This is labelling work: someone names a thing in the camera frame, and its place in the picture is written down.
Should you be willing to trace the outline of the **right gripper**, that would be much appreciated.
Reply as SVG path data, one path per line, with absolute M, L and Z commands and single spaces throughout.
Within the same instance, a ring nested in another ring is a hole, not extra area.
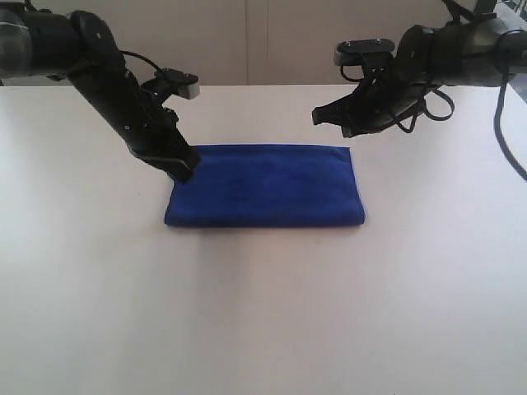
M 311 118 L 315 126 L 322 123 L 341 126 L 344 138 L 377 134 L 401 122 L 405 111 L 422 102 L 428 94 L 428 84 L 405 81 L 392 68 L 376 75 L 369 86 L 361 89 L 358 98 L 346 95 L 326 105 L 315 107 Z

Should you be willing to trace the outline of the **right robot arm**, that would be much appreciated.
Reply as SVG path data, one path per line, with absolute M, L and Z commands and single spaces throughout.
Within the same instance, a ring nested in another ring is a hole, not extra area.
M 425 98 L 443 86 L 498 87 L 526 72 L 526 32 L 512 30 L 490 15 L 469 23 L 450 22 L 440 29 L 415 25 L 399 43 L 364 39 L 337 45 L 334 63 L 360 67 L 363 77 L 349 95 L 317 107 L 315 125 L 329 123 L 344 137 L 382 132 L 425 114 Z

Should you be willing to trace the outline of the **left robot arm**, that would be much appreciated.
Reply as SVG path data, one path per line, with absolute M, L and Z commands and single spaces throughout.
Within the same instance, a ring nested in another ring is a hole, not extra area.
M 155 66 L 154 77 L 141 83 L 128 69 L 126 56 L 94 13 L 60 15 L 29 1 L 1 4 L 2 79 L 68 81 L 134 157 L 186 183 L 200 156 L 178 130 L 177 113 L 164 103 L 173 95 L 195 98 L 199 79 Z

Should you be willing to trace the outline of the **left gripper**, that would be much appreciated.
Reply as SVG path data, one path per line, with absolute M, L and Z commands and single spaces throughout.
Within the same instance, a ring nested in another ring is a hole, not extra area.
M 127 69 L 89 67 L 68 80 L 98 114 L 120 135 L 134 157 L 187 183 L 201 156 L 177 129 L 177 115 L 143 90 Z

